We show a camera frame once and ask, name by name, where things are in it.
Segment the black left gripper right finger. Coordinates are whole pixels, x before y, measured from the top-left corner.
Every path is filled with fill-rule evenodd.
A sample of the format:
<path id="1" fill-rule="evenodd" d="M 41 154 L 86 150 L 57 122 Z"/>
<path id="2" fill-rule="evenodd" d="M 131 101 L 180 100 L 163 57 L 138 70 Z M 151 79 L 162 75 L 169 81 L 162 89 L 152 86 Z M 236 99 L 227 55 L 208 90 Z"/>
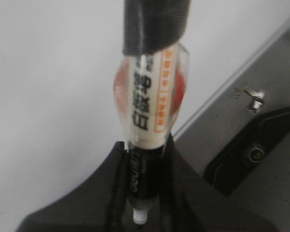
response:
<path id="1" fill-rule="evenodd" d="M 149 232 L 276 232 L 269 220 L 231 202 L 185 161 L 173 137 L 166 142 L 158 218 Z"/>

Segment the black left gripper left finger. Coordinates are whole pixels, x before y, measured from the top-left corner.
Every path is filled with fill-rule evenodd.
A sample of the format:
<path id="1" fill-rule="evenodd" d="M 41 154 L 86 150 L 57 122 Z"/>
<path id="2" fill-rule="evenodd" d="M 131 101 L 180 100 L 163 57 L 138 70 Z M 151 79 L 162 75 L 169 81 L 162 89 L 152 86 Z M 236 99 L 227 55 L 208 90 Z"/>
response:
<path id="1" fill-rule="evenodd" d="M 115 142 L 98 169 L 72 192 L 26 216 L 18 232 L 123 232 L 128 155 Z"/>

